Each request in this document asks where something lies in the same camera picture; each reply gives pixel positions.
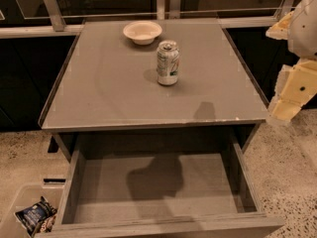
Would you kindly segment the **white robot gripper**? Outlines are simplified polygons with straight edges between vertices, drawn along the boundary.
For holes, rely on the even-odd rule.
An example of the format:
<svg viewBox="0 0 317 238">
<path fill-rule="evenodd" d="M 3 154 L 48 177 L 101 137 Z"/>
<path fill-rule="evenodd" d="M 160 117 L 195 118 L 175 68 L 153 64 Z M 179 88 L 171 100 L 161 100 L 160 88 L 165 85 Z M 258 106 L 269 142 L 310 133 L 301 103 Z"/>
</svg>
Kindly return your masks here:
<svg viewBox="0 0 317 238">
<path fill-rule="evenodd" d="M 287 40 L 288 49 L 301 58 L 293 66 L 282 66 L 268 106 L 270 119 L 290 122 L 317 94 L 317 0 L 301 0 L 265 35 Z"/>
</svg>

